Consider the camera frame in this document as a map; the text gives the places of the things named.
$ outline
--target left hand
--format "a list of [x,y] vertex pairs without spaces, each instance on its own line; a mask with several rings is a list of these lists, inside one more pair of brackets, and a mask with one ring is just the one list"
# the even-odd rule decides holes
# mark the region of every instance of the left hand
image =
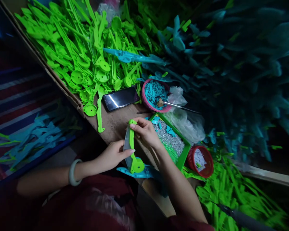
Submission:
[[124,140],[112,142],[94,161],[98,163],[102,171],[108,171],[116,167],[122,160],[135,152],[135,149],[120,151],[124,145]]

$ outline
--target bracelet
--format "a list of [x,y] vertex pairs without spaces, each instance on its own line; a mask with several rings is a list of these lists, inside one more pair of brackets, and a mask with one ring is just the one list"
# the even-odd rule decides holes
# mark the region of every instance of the bracelet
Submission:
[[70,171],[69,171],[69,173],[68,173],[68,180],[69,180],[69,182],[70,182],[70,184],[71,184],[72,186],[77,186],[77,185],[79,185],[80,182],[82,181],[82,180],[80,180],[80,181],[75,181],[75,178],[74,178],[74,170],[75,170],[75,166],[76,166],[76,164],[77,164],[78,162],[82,163],[82,160],[81,160],[81,159],[76,159],[76,160],[74,160],[74,162],[73,162],[72,165],[71,165]]

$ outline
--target wooden table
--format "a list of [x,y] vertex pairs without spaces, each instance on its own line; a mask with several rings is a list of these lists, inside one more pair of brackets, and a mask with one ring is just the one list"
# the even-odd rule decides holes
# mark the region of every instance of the wooden table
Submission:
[[[102,127],[105,128],[105,131],[99,134],[107,145],[111,142],[122,140],[125,138],[125,129],[127,128],[128,121],[130,119],[136,117],[145,118],[151,115],[152,112],[143,104],[131,104],[122,109],[108,112],[102,103]],[[86,119],[97,131],[97,117],[87,116]],[[140,157],[145,164],[151,164],[157,169],[153,156],[147,148],[145,148],[140,142],[135,142],[135,149],[136,156]],[[158,205],[166,217],[170,217],[176,214],[169,200],[169,197],[164,198],[158,192],[154,179],[136,179],[136,181],[153,199],[153,201]]]

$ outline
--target person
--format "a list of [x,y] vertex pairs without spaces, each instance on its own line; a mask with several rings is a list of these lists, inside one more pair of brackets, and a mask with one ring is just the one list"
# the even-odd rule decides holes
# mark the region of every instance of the person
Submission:
[[[134,120],[137,124],[130,127],[153,153],[176,211],[176,216],[167,218],[161,227],[214,230],[195,190],[170,158],[152,123],[143,118]],[[70,185],[70,167],[59,167],[33,172],[5,187],[0,193],[0,230],[142,229],[128,180],[102,174],[135,152],[121,151],[123,144],[123,140],[113,142],[94,160],[76,161],[73,184],[81,181],[78,186]],[[60,191],[45,204],[47,196],[56,190]]]

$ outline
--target hand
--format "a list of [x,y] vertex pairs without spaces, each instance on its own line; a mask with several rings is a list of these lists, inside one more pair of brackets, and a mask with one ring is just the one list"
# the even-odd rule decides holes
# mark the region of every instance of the hand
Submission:
[[145,146],[149,145],[154,149],[163,147],[163,144],[161,143],[160,138],[158,138],[151,121],[141,117],[137,117],[133,120],[136,121],[137,124],[130,124],[130,128],[140,135],[142,141],[145,142]]
[[116,167],[122,160],[129,157],[135,152],[135,149],[121,151],[124,140],[112,142],[94,161],[101,167],[102,172],[108,171]]

